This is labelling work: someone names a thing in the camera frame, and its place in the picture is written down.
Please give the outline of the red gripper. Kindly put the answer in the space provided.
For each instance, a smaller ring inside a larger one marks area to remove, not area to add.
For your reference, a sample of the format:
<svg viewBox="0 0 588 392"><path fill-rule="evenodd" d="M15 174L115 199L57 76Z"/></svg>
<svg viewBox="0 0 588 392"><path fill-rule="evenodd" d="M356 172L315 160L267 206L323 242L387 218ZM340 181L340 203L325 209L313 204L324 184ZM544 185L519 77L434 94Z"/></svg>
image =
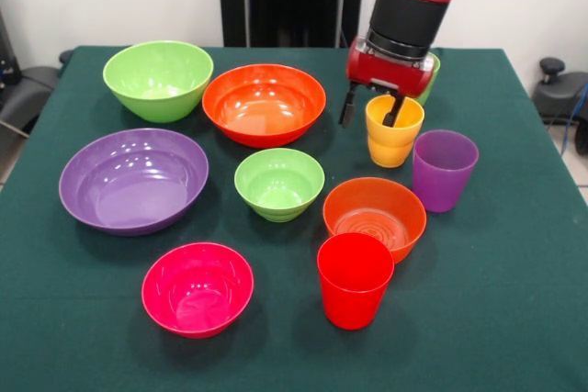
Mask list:
<svg viewBox="0 0 588 392"><path fill-rule="evenodd" d="M431 82L435 70L435 57L428 53L416 62L404 61L383 55L366 42L353 42L349 49L346 74L350 82L338 124L346 129L355 114L357 85L374 87L384 93L391 92L393 104L383 118L383 125L393 127L400 114L405 96L417 97Z"/></svg>

